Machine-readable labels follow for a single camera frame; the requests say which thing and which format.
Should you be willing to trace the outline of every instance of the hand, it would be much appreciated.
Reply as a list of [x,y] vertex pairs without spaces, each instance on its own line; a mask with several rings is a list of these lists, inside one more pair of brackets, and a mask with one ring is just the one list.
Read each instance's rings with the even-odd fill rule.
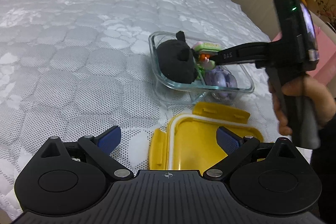
[[[291,135],[292,129],[289,128],[288,119],[281,110],[281,105],[275,90],[270,83],[269,92],[272,93],[273,109],[279,120],[279,133],[281,135]],[[301,96],[302,78],[296,78],[282,87],[284,95]],[[304,78],[305,96],[310,97],[315,105],[316,115],[320,126],[324,127],[336,113],[336,103],[327,87],[310,76]]]

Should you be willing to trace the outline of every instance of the pink plush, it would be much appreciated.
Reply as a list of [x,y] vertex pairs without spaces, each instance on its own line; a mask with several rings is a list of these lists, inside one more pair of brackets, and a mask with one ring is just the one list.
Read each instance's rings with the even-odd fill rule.
[[[320,60],[316,70],[307,73],[320,83],[326,85],[336,75],[336,45],[321,31],[320,27],[314,25],[316,41],[319,48]],[[281,32],[273,39],[277,41],[282,37]]]

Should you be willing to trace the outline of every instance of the yellow lid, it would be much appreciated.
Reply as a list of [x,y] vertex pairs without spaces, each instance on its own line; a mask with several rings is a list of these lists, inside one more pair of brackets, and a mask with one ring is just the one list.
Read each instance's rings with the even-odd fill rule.
[[261,133],[247,124],[250,114],[225,105],[200,102],[192,114],[173,117],[167,133],[154,131],[149,151],[151,170],[199,170],[201,174],[227,154],[218,146],[216,131],[225,126],[240,137]]

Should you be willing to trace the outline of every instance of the purple toy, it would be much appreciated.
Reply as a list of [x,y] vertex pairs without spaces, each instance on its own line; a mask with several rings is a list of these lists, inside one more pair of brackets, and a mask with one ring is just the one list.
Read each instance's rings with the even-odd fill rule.
[[[227,69],[223,69],[220,66],[216,66],[213,70],[207,70],[204,73],[204,81],[206,85],[222,86],[228,88],[237,88],[237,80]],[[213,97],[217,100],[233,100],[236,97],[236,93],[212,93]]]

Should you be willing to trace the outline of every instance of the device screen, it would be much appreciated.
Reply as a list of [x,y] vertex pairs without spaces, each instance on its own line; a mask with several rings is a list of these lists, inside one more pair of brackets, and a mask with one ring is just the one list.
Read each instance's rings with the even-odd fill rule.
[[307,28],[307,32],[308,32],[308,37],[312,42],[314,42],[315,49],[317,50],[314,24],[313,24],[313,21],[311,19],[310,12],[303,3],[300,3],[300,5],[301,5],[302,13],[303,13],[304,22],[306,24],[306,28]]

